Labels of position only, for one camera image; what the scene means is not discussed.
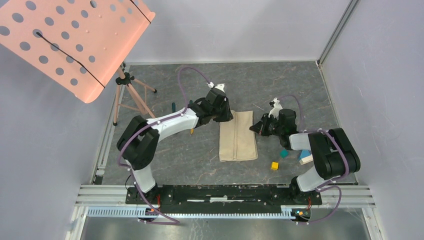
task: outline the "black mounting plate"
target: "black mounting plate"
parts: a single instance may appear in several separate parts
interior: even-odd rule
[[[296,198],[288,185],[162,185],[151,201],[168,214],[259,214],[281,213],[281,206],[322,205],[320,193],[311,191]],[[135,187],[128,188],[126,204],[144,205]]]

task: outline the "beige towel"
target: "beige towel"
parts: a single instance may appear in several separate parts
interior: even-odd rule
[[[253,124],[253,111],[231,111],[234,119],[219,124],[219,160],[247,161],[258,158]]]

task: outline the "gray wall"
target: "gray wall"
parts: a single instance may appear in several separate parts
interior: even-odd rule
[[[0,239],[65,237],[111,110],[111,82],[85,104],[0,44]]]
[[[360,1],[323,64],[388,239],[423,239],[424,2]]]
[[[316,60],[349,0],[144,0],[155,19],[126,60]]]

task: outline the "floor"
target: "floor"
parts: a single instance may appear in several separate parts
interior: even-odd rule
[[[312,220],[328,215],[329,209],[312,210]],[[284,219],[190,219],[180,226],[144,225],[134,218],[88,217],[82,240],[238,240],[314,239],[369,240],[360,208],[338,209],[329,219],[309,226],[296,226]]]
[[[314,62],[256,62],[256,63],[207,63],[193,64],[202,70],[215,84],[224,83],[230,107],[235,111],[253,111],[253,123],[260,120],[271,107],[269,102],[279,96],[297,94],[304,111],[307,129],[337,127],[324,82]],[[147,104],[159,117],[172,113],[172,102],[177,110],[184,107],[184,99],[177,83],[177,70],[181,65],[132,66],[129,72],[137,79],[157,89],[148,92]],[[209,89],[205,80],[196,72],[187,70],[181,75],[187,97],[196,100],[205,97]],[[144,95],[144,88],[134,87]],[[122,102],[136,107],[128,91]],[[287,98],[282,106],[298,111],[294,99]],[[116,142],[130,120],[138,115],[134,110],[121,107],[118,125],[114,129],[112,147],[103,178],[104,185],[123,185],[128,172],[116,163]],[[152,164],[156,182],[168,185],[184,184],[285,184],[313,167],[313,163],[300,165],[299,152],[289,151],[280,157],[282,147],[276,136],[255,136],[258,159],[241,162],[219,161],[219,124],[210,122],[190,131],[172,135],[162,140],[156,149]],[[271,170],[271,163],[278,162],[279,169]],[[343,180],[355,182],[353,174]]]

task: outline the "orange perforated panel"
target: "orange perforated panel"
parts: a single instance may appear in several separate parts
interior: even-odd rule
[[[155,17],[133,1],[144,15],[130,0],[10,0],[0,8],[0,43],[90,103]]]

